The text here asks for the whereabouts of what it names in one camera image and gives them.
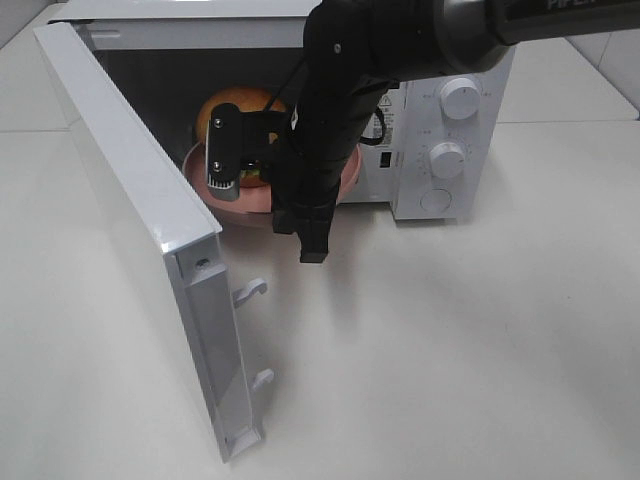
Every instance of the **table surface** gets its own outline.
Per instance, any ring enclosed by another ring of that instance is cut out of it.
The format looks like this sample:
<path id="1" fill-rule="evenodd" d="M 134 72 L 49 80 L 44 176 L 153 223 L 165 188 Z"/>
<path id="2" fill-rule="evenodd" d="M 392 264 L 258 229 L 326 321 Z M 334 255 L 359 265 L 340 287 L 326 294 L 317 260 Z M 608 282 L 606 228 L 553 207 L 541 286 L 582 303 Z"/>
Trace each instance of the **table surface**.
<path id="1" fill-rule="evenodd" d="M 323 266 L 228 226 L 277 377 L 223 465 L 54 117 L 0 133 L 1 478 L 637 478 L 639 123 L 498 125 L 473 218 L 343 206 Z"/>

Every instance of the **white microwave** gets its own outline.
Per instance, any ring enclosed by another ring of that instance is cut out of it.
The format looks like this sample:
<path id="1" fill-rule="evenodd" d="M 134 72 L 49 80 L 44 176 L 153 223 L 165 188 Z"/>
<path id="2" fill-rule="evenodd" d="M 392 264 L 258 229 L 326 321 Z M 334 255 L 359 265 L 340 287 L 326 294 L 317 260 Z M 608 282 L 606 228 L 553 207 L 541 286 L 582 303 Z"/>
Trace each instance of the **white microwave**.
<path id="1" fill-rule="evenodd" d="M 316 3 L 71 0 L 36 29 L 123 263 L 159 321 L 182 320 L 223 461 L 263 436 L 254 395 L 273 372 L 247 378 L 234 309 L 266 284 L 231 292 L 222 228 L 180 162 L 200 105 L 217 89 L 280 84 Z M 380 103 L 388 134 L 361 147 L 358 182 L 344 202 L 387 203 L 399 221 L 466 216 L 512 58 L 486 73 L 390 90 Z M 284 100 L 295 102 L 299 88 L 293 82 Z M 372 120 L 365 133 L 377 128 Z M 167 297 L 170 309 L 158 301 Z"/>

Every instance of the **white knob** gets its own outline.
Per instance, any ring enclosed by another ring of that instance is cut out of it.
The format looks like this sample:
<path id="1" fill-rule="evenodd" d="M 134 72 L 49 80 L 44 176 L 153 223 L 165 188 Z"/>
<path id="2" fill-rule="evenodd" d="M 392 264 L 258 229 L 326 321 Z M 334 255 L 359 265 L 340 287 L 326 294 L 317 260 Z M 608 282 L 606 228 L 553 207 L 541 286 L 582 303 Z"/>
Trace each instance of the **white knob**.
<path id="1" fill-rule="evenodd" d="M 453 120 L 464 120 L 478 111 L 480 92 L 469 78 L 454 78 L 440 90 L 440 106 L 444 114 Z"/>
<path id="2" fill-rule="evenodd" d="M 464 169 L 465 153 L 460 145 L 444 142 L 429 152 L 431 173 L 438 178 L 453 178 Z"/>

